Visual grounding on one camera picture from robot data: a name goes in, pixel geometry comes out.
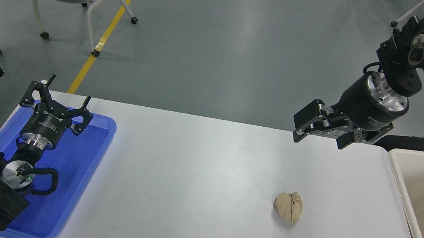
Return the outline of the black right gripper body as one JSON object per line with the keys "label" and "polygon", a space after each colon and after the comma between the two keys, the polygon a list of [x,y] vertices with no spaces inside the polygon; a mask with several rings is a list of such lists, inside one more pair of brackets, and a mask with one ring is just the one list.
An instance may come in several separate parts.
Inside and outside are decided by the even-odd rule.
{"label": "black right gripper body", "polygon": [[364,74],[345,89],[333,107],[365,131],[380,130],[409,110],[409,102],[387,78]]}

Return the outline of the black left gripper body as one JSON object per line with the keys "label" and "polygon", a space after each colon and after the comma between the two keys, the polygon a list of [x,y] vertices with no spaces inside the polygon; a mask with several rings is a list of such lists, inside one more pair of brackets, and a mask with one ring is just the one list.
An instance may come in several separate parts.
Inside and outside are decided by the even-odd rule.
{"label": "black left gripper body", "polygon": [[66,106],[56,103],[52,108],[47,103],[34,106],[33,114],[22,129],[22,139],[30,140],[42,136],[50,145],[57,145],[66,129],[71,126],[70,117],[62,114],[68,111]]}

